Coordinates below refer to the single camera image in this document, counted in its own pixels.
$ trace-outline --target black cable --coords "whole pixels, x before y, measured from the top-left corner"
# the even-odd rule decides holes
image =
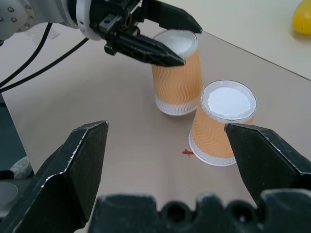
[[[69,50],[68,52],[66,52],[63,56],[61,56],[60,58],[58,58],[57,60],[53,61],[51,64],[47,65],[46,67],[44,67],[43,69],[37,71],[36,73],[28,76],[27,78],[24,78],[16,83],[13,83],[11,85],[8,85],[4,88],[0,89],[0,93],[10,90],[16,86],[19,86],[35,77],[37,77],[38,75],[44,73],[45,71],[47,71],[48,69],[52,68],[53,66],[55,66],[56,64],[60,63],[61,61],[63,61],[66,57],[68,57],[69,55],[71,55],[73,52],[75,52],[78,48],[80,48],[82,45],[84,45],[86,42],[88,41],[88,38],[83,39],[79,44],[77,44],[75,47],[73,47],[71,50]]]
[[[10,82],[13,78],[15,78],[20,72],[22,72],[35,59],[35,57],[37,57],[37,55],[40,53],[41,49],[43,48],[44,43],[46,42],[46,40],[48,38],[51,27],[52,27],[52,23],[48,23],[48,25],[45,29],[45,32],[43,34],[43,37],[42,37],[38,47],[34,51],[34,53],[20,68],[18,68],[13,74],[11,74],[9,77],[7,77],[5,80],[3,80],[0,83],[0,87],[3,87],[8,82]]]

